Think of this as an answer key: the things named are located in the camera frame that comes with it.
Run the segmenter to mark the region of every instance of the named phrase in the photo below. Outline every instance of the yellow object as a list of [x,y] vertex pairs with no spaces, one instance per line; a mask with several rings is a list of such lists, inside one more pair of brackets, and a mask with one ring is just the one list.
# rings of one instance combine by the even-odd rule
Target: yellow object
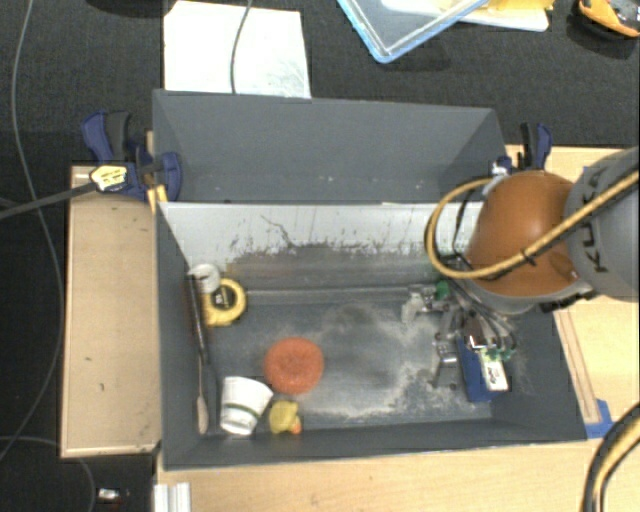
[[591,0],[578,2],[578,9],[587,18],[627,37],[638,37],[640,33],[633,27],[621,23],[620,18],[607,0]]
[[151,207],[151,213],[155,215],[156,213],[156,203],[166,203],[169,201],[167,197],[167,189],[164,185],[158,185],[156,187],[151,187],[147,190],[147,200],[149,201],[149,206]]
[[203,294],[202,310],[207,327],[226,327],[231,325],[247,309],[247,295],[239,283],[233,279],[223,277],[220,279],[220,286],[227,287],[233,291],[236,297],[235,304],[230,308],[217,308],[211,301],[211,294]]
[[298,404],[288,400],[278,400],[269,411],[269,428],[271,433],[280,434],[302,432],[302,422],[298,416]]
[[553,2],[554,0],[489,0],[485,7],[499,11],[549,9]]
[[496,263],[495,265],[491,265],[490,267],[485,267],[477,270],[454,270],[446,265],[444,265],[439,259],[436,253],[436,227],[438,225],[438,219],[440,218],[440,214],[444,207],[451,202],[454,198],[463,194],[469,190],[474,190],[476,188],[482,187],[492,181],[492,178],[481,178],[478,180],[471,181],[464,185],[461,185],[442,198],[442,200],[436,206],[436,209],[433,211],[431,218],[429,219],[429,223],[427,224],[427,230],[425,233],[425,249],[431,260],[431,263],[435,267],[435,269],[440,272],[442,275],[451,277],[453,279],[479,279],[481,277],[489,277],[503,270],[508,270],[512,268],[514,265],[518,265],[528,258],[531,258],[531,255],[535,254],[538,250],[542,249],[549,242],[555,240],[560,235],[571,229],[573,226],[578,224],[582,219],[591,215],[597,208],[602,206],[607,201],[611,200],[613,197],[618,195],[620,192],[626,190],[627,188],[632,187],[634,184],[638,182],[638,171],[632,172],[626,178],[620,180],[614,186],[608,188],[599,196],[597,196],[592,201],[585,204],[578,211],[567,217],[563,222],[558,224],[555,228],[553,228],[548,233],[544,234],[538,240],[525,247],[518,254],[514,254],[510,258],[501,261],[500,263]]
[[600,495],[603,492],[602,484],[605,478],[640,441],[640,416],[631,418],[624,428],[625,431],[611,447],[609,453],[605,455],[602,465],[600,466],[600,471],[596,475],[593,486],[593,496],[591,496],[593,503],[596,505],[594,512],[602,512]]

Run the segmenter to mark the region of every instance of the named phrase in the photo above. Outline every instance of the white cup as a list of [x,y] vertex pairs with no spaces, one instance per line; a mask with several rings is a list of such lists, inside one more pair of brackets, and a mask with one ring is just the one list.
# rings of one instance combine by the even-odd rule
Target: white cup
[[188,274],[198,280],[200,293],[213,293],[220,288],[220,271],[214,265],[202,263],[191,267]]
[[248,436],[273,396],[266,385],[245,377],[227,377],[222,386],[220,427],[231,434]]

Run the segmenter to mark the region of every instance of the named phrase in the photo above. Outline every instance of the black wire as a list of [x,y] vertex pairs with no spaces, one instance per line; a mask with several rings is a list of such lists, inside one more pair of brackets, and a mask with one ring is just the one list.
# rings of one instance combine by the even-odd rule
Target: black wire
[[231,50],[231,63],[229,65],[229,81],[231,82],[231,93],[238,94],[236,90],[236,76],[235,76],[235,68],[236,68],[236,52],[238,51],[238,42],[240,41],[240,35],[242,34],[242,29],[244,28],[244,24],[247,21],[247,16],[249,16],[249,11],[253,6],[253,0],[247,0],[247,6],[244,9],[244,13],[242,14],[242,19],[240,20],[240,25],[238,25],[238,31],[236,32],[236,38],[233,41],[233,49]]
[[[22,164],[22,170],[24,172],[24,177],[27,182],[27,186],[29,188],[29,194],[33,201],[38,200],[38,196],[36,194],[35,188],[33,186],[33,180],[31,179],[31,172],[29,171],[29,165],[27,164],[27,159],[24,154],[24,148],[22,147],[22,141],[20,140],[20,130],[18,128],[18,114],[17,114],[17,83],[18,83],[18,68],[20,64],[20,55],[22,53],[22,46],[24,44],[25,34],[27,32],[27,27],[29,25],[29,19],[31,17],[31,12],[33,10],[34,0],[29,0],[29,4],[27,6],[27,12],[24,17],[24,22],[22,24],[22,29],[20,32],[20,39],[18,40],[18,48],[16,50],[16,56],[13,62],[13,71],[11,75],[11,121],[13,127],[13,133],[15,136],[16,149],[18,151],[18,156],[20,157],[20,163]],[[9,438],[7,446],[0,452],[0,463],[7,456],[7,453],[11,450],[11,447],[19,441],[22,437],[22,432],[25,427],[31,421],[38,405],[42,401],[44,394],[49,387],[49,383],[53,378],[53,374],[55,373],[56,366],[58,364],[58,357],[60,356],[60,351],[62,350],[62,342],[64,335],[64,284],[62,281],[62,270],[60,268],[60,262],[58,261],[58,255],[56,254],[55,245],[53,244],[53,240],[51,238],[51,232],[49,231],[49,226],[47,225],[47,221],[44,218],[44,214],[42,210],[38,208],[38,217],[40,220],[40,225],[42,226],[42,231],[44,233],[44,238],[47,244],[47,248],[49,250],[49,255],[51,256],[51,263],[53,265],[53,271],[56,282],[56,290],[57,290],[57,299],[58,299],[58,332],[55,348],[53,351],[53,355],[51,356],[51,363],[49,364],[49,369],[47,370],[47,374],[45,375],[44,381],[38,394],[36,395],[35,400],[31,404],[31,407],[25,414],[22,422],[14,432],[14,434]]]
[[471,264],[466,260],[466,258],[456,249],[456,242],[458,241],[458,234],[460,233],[460,227],[462,226],[462,219],[464,218],[464,212],[467,209],[467,205],[471,200],[471,196],[475,190],[469,190],[467,194],[464,196],[462,203],[460,203],[460,207],[458,208],[458,213],[456,214],[456,229],[453,232],[453,253],[458,256],[460,259],[464,260],[464,262],[470,267]]
[[602,482],[602,489],[600,490],[600,510],[601,511],[604,510],[604,505],[605,505],[604,495],[607,492],[607,486],[609,485],[609,481],[611,480],[613,473],[616,472],[616,470],[620,467],[622,462],[629,456],[631,452],[633,452],[635,448],[638,447],[638,445],[640,445],[640,439],[636,441],[626,452],[622,454],[622,456],[616,461],[616,463],[613,465],[613,467],[605,477],[604,481]]
[[626,431],[628,422],[640,415],[640,403],[634,405],[629,411],[627,411],[622,418],[620,418],[603,437],[600,446],[596,450],[591,461],[591,466],[587,472],[587,482],[584,487],[584,495],[582,498],[582,512],[592,512],[595,510],[596,503],[593,501],[593,492],[595,487],[595,480],[600,472],[602,463],[604,462],[606,455],[609,453],[613,445],[616,444],[620,436]]
[[33,200],[28,203],[19,204],[17,206],[13,206],[8,210],[4,210],[0,212],[0,221],[8,219],[9,217],[13,217],[14,215],[19,215],[21,213],[27,213],[31,210],[36,210],[42,208],[43,206],[50,206],[55,203],[59,203],[61,201],[67,201],[73,197],[78,197],[83,194],[87,194],[89,192],[95,192],[96,185],[95,183],[86,183],[79,187],[74,187],[69,190],[65,190],[63,192],[59,192],[57,194],[53,194],[47,197],[43,197],[41,199]]
[[[0,436],[0,441],[5,441],[5,442],[15,442],[12,436]],[[20,436],[20,438],[17,439],[17,441],[19,442],[24,442],[24,443],[35,443],[35,444],[43,444],[45,446],[52,446],[53,448],[59,448],[58,443],[56,443],[55,441],[52,441],[51,439],[45,439],[43,437],[35,437],[35,436]],[[93,477],[93,473],[91,472],[91,468],[89,467],[89,465],[82,459],[77,459],[78,464],[80,464],[80,466],[82,467],[82,469],[84,470],[84,472],[87,475],[87,479],[89,481],[89,507],[87,508],[87,512],[92,512],[95,505],[96,505],[96,482],[95,482],[95,478]]]

